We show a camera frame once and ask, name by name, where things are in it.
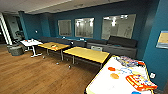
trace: blue wall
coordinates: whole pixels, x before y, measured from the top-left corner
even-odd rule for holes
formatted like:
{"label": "blue wall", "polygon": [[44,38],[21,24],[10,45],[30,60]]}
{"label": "blue wall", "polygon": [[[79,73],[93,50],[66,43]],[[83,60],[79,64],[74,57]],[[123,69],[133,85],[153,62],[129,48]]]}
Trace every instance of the blue wall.
{"label": "blue wall", "polygon": [[156,74],[151,79],[163,90],[168,80],[168,49],[156,48],[160,31],[168,31],[168,0],[160,0],[143,60],[148,71]]}
{"label": "blue wall", "polygon": [[138,41],[138,51],[137,51],[137,59],[142,60],[146,45],[148,42],[148,38],[151,32],[151,28],[153,25],[153,21],[155,18],[155,14],[157,11],[159,0],[150,1],[147,6],[148,11],[146,12],[146,19],[144,20],[144,27],[141,29],[139,41]]}
{"label": "blue wall", "polygon": [[26,39],[39,39],[39,37],[43,36],[40,15],[25,14],[22,11],[19,12],[19,15]]}
{"label": "blue wall", "polygon": [[56,36],[62,37],[59,36],[58,20],[71,20],[72,36],[68,38],[79,39],[75,37],[75,19],[95,18],[93,38],[101,39],[103,17],[114,15],[116,16],[121,14],[136,14],[136,21],[132,39],[139,40],[139,35],[143,26],[143,20],[146,16],[145,13],[147,4],[148,3],[146,2],[146,0],[132,0],[127,2],[112,3],[67,12],[55,13],[54,20]]}
{"label": "blue wall", "polygon": [[54,18],[50,13],[42,13],[40,14],[40,21],[43,36],[45,37],[55,37],[55,28],[54,28]]}

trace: door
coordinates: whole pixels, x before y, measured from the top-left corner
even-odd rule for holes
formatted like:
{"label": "door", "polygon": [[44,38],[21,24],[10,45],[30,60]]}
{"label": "door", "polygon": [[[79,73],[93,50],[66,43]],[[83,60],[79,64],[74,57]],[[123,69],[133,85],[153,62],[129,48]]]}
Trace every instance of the door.
{"label": "door", "polygon": [[6,44],[1,27],[0,27],[0,44]]}

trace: poster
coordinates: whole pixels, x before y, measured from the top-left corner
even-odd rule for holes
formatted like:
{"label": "poster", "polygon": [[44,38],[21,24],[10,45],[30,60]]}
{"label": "poster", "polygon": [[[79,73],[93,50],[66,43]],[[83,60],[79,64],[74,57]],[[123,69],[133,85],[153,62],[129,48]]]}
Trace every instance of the poster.
{"label": "poster", "polygon": [[168,31],[161,31],[156,47],[168,49]]}

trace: glass partition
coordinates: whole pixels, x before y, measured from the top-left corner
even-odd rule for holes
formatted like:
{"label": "glass partition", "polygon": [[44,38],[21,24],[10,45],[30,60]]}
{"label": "glass partition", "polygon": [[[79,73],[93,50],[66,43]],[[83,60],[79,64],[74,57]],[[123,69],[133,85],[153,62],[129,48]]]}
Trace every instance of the glass partition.
{"label": "glass partition", "polygon": [[102,39],[111,36],[132,37],[136,14],[103,17]]}
{"label": "glass partition", "polygon": [[58,20],[58,26],[60,36],[71,35],[71,20]]}
{"label": "glass partition", "polygon": [[75,36],[93,38],[94,18],[75,19]]}

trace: ceiling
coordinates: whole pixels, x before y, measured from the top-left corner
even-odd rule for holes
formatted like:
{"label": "ceiling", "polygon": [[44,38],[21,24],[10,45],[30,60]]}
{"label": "ceiling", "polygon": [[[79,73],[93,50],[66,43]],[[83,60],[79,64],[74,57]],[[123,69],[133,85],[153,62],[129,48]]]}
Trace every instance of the ceiling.
{"label": "ceiling", "polygon": [[125,0],[0,0],[0,12],[9,14],[18,14],[18,11],[29,14],[57,13],[120,1]]}

